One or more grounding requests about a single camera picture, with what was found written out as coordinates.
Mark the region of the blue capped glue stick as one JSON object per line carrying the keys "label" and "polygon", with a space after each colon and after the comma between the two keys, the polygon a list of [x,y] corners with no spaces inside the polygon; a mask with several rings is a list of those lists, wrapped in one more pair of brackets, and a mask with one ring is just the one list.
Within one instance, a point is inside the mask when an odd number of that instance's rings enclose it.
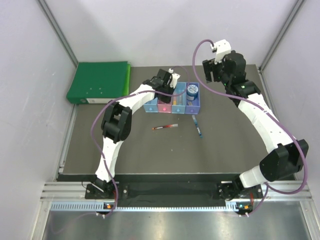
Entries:
{"label": "blue capped glue stick", "polygon": [[185,106],[186,101],[185,101],[185,93],[183,90],[181,90],[179,93],[179,96],[177,96],[177,105],[178,106]]}

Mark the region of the pink orange highlighter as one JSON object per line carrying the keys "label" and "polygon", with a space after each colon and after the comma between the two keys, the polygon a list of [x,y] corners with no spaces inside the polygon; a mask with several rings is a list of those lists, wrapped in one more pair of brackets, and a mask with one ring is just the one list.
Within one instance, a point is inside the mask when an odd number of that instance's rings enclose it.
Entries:
{"label": "pink orange highlighter", "polygon": [[178,104],[178,97],[177,96],[174,96],[173,98],[172,98],[172,105],[173,106],[176,106]]}

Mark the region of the blue round tape dispenser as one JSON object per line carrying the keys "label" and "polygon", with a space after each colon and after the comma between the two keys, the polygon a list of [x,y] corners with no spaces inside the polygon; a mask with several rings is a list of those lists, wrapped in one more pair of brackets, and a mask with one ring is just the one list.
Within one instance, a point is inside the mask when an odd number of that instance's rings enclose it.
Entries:
{"label": "blue round tape dispenser", "polygon": [[194,101],[199,94],[199,87],[196,84],[189,84],[186,90],[186,99]]}

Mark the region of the light blue end bin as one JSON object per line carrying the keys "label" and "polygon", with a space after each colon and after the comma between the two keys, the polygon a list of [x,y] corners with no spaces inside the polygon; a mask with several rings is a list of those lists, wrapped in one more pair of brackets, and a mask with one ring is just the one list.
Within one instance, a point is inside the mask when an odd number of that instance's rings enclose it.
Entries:
{"label": "light blue end bin", "polygon": [[146,113],[158,113],[158,98],[154,98],[143,105]]}

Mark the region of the red pen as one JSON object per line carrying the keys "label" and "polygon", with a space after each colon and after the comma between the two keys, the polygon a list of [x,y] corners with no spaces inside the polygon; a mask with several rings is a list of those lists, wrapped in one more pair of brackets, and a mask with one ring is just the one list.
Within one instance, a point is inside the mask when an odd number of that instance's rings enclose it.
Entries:
{"label": "red pen", "polygon": [[160,129],[166,129],[166,128],[175,128],[175,127],[178,127],[178,126],[179,126],[179,125],[178,125],[177,123],[175,123],[175,124],[169,124],[169,125],[152,127],[152,130],[160,130]]}

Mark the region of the blue pen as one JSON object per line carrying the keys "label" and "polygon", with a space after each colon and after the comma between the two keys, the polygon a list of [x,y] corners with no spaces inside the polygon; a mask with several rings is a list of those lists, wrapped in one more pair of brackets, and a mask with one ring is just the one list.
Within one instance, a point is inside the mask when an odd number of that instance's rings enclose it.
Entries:
{"label": "blue pen", "polygon": [[195,115],[191,115],[191,116],[192,116],[193,122],[195,124],[195,127],[197,129],[198,135],[200,136],[200,138],[203,138],[203,135],[202,135],[202,132],[201,132],[200,127],[198,125],[198,121],[196,119],[196,116]]}

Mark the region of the light green plastic folder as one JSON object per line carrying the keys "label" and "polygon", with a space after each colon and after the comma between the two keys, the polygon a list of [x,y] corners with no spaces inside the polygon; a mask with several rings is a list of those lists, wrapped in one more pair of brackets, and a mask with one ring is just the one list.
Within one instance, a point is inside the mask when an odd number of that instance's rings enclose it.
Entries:
{"label": "light green plastic folder", "polygon": [[130,87],[130,76],[131,76],[131,64],[127,64],[127,71],[125,75],[125,87],[129,89]]}

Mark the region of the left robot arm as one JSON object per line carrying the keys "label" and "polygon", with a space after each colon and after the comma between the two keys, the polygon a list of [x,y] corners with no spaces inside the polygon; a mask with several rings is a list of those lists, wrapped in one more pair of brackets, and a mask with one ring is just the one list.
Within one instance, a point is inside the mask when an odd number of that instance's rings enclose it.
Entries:
{"label": "left robot arm", "polygon": [[115,176],[115,165],[123,142],[128,138],[132,128],[133,114],[147,102],[163,98],[169,103],[176,89],[180,74],[172,68],[160,69],[157,75],[147,79],[132,92],[107,103],[101,122],[102,146],[97,144],[101,154],[98,168],[96,192],[102,198],[109,198],[114,191],[111,184]]}

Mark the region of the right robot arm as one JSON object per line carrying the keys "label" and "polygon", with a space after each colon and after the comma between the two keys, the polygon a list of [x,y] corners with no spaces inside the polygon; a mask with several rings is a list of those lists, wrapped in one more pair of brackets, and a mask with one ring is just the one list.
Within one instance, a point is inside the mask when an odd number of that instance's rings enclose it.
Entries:
{"label": "right robot arm", "polygon": [[241,173],[233,180],[234,194],[245,198],[251,193],[252,187],[282,180],[300,172],[304,166],[300,154],[307,154],[309,145],[304,139],[293,140],[277,124],[260,89],[247,79],[244,56],[232,50],[221,62],[204,60],[202,66],[206,81],[221,82],[224,85],[226,94],[249,119],[267,151],[267,156],[258,166]]}

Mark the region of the dark green ring binder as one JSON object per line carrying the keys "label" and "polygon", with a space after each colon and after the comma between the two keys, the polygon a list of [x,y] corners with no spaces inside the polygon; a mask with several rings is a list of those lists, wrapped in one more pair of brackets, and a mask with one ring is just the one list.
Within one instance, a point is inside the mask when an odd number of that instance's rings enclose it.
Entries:
{"label": "dark green ring binder", "polygon": [[106,104],[127,96],[127,61],[80,62],[66,94],[71,104]]}

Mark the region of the purple plastic bin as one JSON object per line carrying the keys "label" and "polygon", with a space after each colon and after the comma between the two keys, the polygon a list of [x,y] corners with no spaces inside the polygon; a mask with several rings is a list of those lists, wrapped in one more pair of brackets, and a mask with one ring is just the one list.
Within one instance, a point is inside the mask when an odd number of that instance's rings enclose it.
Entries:
{"label": "purple plastic bin", "polygon": [[199,83],[191,82],[186,90],[185,114],[197,115],[201,108]]}

